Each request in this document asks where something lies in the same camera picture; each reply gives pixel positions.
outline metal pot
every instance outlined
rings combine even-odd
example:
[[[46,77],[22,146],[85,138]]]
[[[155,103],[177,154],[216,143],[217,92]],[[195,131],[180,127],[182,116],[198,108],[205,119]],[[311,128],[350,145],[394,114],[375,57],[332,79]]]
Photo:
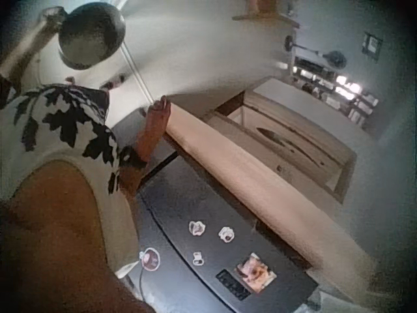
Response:
[[[116,7],[102,2],[88,3],[63,22],[59,54],[68,67],[85,70],[112,56],[125,34],[124,18]]]

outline black and white floral top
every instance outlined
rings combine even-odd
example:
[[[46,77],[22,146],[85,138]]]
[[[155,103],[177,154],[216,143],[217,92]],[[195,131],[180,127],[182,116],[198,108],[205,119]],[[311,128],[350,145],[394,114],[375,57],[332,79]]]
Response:
[[[129,204],[119,189],[119,148],[104,124],[108,94],[45,85],[12,98],[10,83],[0,80],[0,200],[11,199],[22,181],[46,163],[71,163],[94,192],[108,265],[124,276],[138,262],[139,247]]]

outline wristwatch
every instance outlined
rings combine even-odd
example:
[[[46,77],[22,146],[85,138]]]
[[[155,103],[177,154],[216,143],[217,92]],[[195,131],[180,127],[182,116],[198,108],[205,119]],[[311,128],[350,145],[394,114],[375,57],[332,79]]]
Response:
[[[137,155],[134,148],[127,146],[122,149],[119,154],[120,166],[131,166],[138,170],[143,170],[148,162],[142,160],[139,155]]]

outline woman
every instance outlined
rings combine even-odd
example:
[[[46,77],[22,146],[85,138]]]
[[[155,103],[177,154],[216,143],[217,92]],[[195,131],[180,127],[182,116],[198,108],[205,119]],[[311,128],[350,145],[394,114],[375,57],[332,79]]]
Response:
[[[63,12],[44,11],[0,65],[2,303],[17,312],[153,312],[117,277],[138,262],[134,197],[171,104],[151,106],[136,145],[119,151],[104,125],[107,91],[57,84],[13,98]]]

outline sticker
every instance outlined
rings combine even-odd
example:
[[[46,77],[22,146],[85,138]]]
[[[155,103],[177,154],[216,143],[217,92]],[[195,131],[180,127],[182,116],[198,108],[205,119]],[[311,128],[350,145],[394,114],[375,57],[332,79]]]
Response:
[[[237,265],[235,271],[256,293],[264,290],[276,278],[276,274],[254,253]]]
[[[148,248],[144,252],[140,252],[139,259],[142,262],[142,267],[150,272],[156,271],[159,265],[161,265],[159,252],[153,248]]]
[[[219,233],[219,237],[225,243],[230,243],[235,238],[235,233],[230,227],[223,227]]]
[[[204,259],[201,256],[201,252],[194,252],[193,256],[194,256],[193,264],[195,266],[202,266],[204,264]]]
[[[188,225],[188,230],[193,234],[193,236],[201,236],[206,230],[206,226],[201,221],[191,221]]]

